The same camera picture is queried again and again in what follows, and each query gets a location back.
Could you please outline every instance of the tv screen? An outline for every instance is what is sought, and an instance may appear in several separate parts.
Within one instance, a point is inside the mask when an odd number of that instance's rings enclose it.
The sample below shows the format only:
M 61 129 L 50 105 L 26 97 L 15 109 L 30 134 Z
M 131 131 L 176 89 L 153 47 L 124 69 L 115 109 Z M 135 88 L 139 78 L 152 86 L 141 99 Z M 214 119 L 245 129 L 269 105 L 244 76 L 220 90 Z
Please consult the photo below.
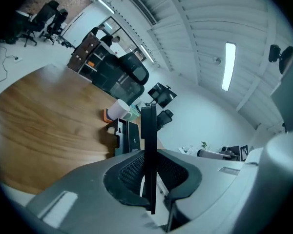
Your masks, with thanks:
M 148 94 L 156 101 L 161 108 L 165 108 L 177 96 L 167 87 L 157 83 L 153 88 L 148 91 Z

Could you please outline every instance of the ceiling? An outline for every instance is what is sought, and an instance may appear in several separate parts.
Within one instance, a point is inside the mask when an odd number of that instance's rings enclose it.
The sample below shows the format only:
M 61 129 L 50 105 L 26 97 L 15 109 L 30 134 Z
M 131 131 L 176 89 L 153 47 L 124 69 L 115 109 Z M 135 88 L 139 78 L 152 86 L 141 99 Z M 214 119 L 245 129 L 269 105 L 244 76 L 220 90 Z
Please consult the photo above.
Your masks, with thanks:
M 116 0 L 108 1 L 119 8 Z M 293 32 L 270 0 L 141 1 L 157 20 L 148 31 L 125 10 L 118 12 L 162 68 L 221 97 L 254 128 L 263 124 L 272 133 L 283 130 L 270 98 L 281 75 L 278 62 L 269 63 L 268 55 L 271 44 L 282 50 L 293 46 Z M 236 44 L 236 60 L 226 92 L 221 85 L 228 41 Z

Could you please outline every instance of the wood grain surface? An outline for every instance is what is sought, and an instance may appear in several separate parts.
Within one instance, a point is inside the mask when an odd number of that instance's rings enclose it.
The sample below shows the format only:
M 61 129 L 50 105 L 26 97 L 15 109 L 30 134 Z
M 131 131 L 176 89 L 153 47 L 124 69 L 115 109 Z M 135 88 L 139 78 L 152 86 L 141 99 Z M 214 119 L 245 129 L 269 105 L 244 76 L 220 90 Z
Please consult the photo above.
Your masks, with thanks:
M 38 194 L 74 168 L 112 157 L 116 137 L 102 118 L 115 100 L 67 67 L 48 65 L 12 84 L 0 94 L 0 179 Z

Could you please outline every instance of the black shirt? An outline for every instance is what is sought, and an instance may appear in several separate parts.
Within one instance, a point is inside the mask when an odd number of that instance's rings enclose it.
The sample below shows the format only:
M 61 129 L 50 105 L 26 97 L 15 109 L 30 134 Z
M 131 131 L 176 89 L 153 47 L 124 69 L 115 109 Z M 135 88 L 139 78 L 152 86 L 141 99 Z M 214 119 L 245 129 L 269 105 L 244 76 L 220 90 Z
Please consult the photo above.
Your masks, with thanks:
M 112 45 L 112 39 L 113 36 L 105 36 L 101 38 L 101 41 L 103 41 L 107 46 L 111 46 Z
M 99 30 L 98 27 L 94 27 L 92 30 L 89 31 L 89 33 L 91 32 L 95 36 L 98 33 L 98 30 Z

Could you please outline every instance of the ceiling vent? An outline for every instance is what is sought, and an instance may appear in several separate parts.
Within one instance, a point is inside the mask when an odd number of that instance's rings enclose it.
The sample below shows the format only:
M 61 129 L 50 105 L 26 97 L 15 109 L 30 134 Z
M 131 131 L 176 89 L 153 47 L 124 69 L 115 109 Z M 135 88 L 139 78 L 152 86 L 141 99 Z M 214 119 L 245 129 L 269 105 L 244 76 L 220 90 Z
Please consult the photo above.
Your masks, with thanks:
M 130 0 L 130 1 L 140 10 L 140 12 L 145 16 L 145 18 L 148 20 L 148 22 L 152 26 L 154 26 L 155 24 L 157 24 L 157 21 L 155 20 L 154 16 L 145 7 L 145 5 L 141 2 L 141 0 Z

